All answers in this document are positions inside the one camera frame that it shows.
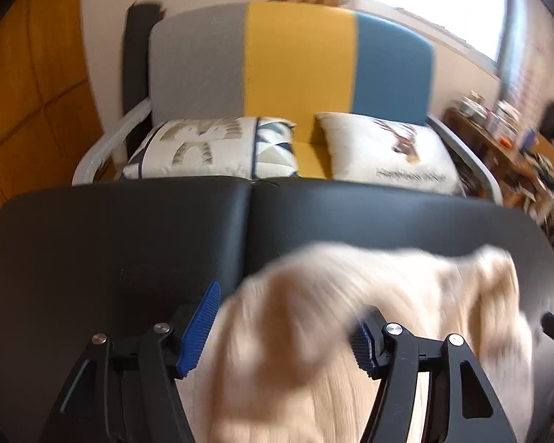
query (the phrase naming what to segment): geometric pattern pillow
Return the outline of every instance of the geometric pattern pillow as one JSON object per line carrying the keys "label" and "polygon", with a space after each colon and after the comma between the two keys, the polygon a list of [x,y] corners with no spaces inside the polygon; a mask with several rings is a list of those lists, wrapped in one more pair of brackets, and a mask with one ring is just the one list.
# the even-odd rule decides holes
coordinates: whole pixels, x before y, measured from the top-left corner
{"label": "geometric pattern pillow", "polygon": [[298,175],[298,163],[291,148],[294,126],[288,120],[257,119],[252,178]]}
{"label": "geometric pattern pillow", "polygon": [[291,121],[267,117],[167,121],[150,131],[122,178],[297,176],[294,127]]}

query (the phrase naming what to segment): cluttered shelf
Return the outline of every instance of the cluttered shelf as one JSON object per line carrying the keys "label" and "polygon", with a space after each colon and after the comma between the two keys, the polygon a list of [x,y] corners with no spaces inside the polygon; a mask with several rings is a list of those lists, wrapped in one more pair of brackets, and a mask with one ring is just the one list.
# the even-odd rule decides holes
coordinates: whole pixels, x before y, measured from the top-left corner
{"label": "cluttered shelf", "polygon": [[[442,119],[491,171],[505,206],[521,208],[543,222],[554,206],[554,144],[536,130],[519,130],[512,108],[498,105],[495,113],[482,108],[464,97]],[[480,195],[480,188],[468,184],[467,174],[462,180],[470,193]]]}

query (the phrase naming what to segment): gray fabric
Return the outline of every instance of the gray fabric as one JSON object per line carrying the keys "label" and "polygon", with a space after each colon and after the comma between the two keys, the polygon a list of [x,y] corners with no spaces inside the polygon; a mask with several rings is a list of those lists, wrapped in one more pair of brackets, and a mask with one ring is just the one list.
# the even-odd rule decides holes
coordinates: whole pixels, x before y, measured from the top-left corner
{"label": "gray fabric", "polygon": [[247,4],[180,13],[150,36],[150,99],[154,125],[172,119],[244,114],[244,20]]}

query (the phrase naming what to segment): table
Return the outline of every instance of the table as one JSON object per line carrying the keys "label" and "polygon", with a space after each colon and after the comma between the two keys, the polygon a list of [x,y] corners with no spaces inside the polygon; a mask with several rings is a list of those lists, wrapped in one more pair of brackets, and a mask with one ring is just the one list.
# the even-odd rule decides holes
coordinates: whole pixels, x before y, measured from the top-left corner
{"label": "table", "polygon": [[[448,108],[443,122],[467,144],[491,171],[503,190],[505,206],[521,206],[524,196],[509,191],[505,179],[514,177],[521,186],[536,193],[536,199],[553,201],[554,196],[548,190],[538,172],[515,148],[506,148],[495,140],[486,129],[478,126],[455,108]],[[545,155],[554,165],[554,146],[540,134],[532,151]]]}

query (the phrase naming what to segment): yellow cushion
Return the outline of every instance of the yellow cushion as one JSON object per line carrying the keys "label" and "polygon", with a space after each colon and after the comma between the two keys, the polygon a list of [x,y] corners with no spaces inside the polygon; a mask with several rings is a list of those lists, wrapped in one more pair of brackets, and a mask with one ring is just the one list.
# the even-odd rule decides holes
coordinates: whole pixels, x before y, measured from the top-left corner
{"label": "yellow cushion", "polygon": [[314,122],[321,111],[353,104],[355,14],[319,4],[259,1],[246,16],[244,116],[296,124],[294,140],[324,144]]}
{"label": "yellow cushion", "polygon": [[330,155],[326,145],[302,143],[292,144],[295,158],[298,161],[298,174],[305,178],[332,179]]}

